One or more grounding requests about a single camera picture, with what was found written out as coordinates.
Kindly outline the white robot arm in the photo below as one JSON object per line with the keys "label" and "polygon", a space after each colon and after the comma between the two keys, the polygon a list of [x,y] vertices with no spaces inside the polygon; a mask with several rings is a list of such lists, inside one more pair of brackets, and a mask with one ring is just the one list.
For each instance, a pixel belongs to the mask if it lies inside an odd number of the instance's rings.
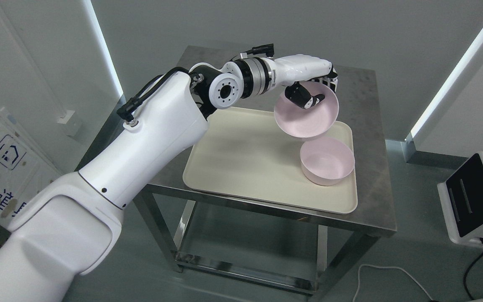
{"label": "white robot arm", "polygon": [[121,134],[80,170],[44,188],[11,222],[0,248],[0,302],[60,302],[73,279],[114,247],[127,205],[203,137],[207,117],[275,86],[273,57],[273,44],[265,44],[220,69],[174,67],[130,98],[117,111]]}

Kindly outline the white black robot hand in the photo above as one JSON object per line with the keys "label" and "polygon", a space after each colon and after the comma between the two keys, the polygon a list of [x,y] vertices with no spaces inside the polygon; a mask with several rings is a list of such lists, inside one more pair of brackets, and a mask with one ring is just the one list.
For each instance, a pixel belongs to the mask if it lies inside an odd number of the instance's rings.
{"label": "white black robot hand", "polygon": [[305,54],[274,59],[274,84],[285,86],[286,98],[301,109],[310,109],[322,102],[323,94],[312,95],[301,82],[319,83],[334,93],[338,87],[338,73],[331,61]]}

